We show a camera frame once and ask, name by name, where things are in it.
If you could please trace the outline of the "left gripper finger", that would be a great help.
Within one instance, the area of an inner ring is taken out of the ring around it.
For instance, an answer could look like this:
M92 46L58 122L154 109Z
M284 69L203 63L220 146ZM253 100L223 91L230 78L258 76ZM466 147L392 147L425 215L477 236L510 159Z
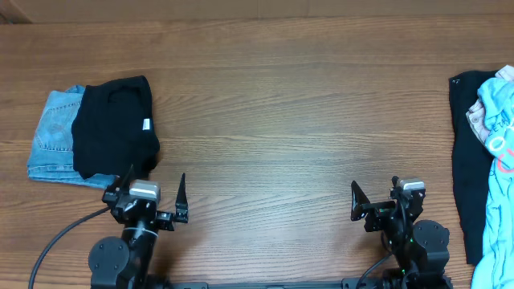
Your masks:
M182 174L177 191L174 221L180 223L187 223L189 221L189 206L186 196L186 175L184 173Z
M124 176L118 177L105 191L105 197L118 197L121 193L129 189L130 183L134 177L133 165L129 166Z

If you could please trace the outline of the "black t-shirt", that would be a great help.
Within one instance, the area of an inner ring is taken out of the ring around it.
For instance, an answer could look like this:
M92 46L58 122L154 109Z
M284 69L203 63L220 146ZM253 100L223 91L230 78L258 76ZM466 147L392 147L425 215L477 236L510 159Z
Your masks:
M88 85L71 133L73 168L82 178L129 172L147 178L160 150L148 80L139 75Z

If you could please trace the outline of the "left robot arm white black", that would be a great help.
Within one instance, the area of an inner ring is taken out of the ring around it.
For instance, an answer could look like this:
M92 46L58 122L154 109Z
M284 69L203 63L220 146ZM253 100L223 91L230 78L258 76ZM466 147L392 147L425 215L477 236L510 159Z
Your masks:
M160 200L160 184L136 179L133 169L105 189L102 202L124 229L120 237L102 238L90 250L92 288L170 289L173 286L166 277L150 275L148 270L158 233L173 231L175 223L189 221L186 176L181 177L174 212L159 210Z

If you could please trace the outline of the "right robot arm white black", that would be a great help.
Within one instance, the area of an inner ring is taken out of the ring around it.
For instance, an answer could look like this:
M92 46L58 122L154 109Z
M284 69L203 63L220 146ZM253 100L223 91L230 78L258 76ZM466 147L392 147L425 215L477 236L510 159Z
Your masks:
M363 219L367 232L379 231L387 255L347 288L452 288L445 276L450 231L432 220L418 220L426 196L419 179L392 177L388 201L372 203L353 181L350 219Z

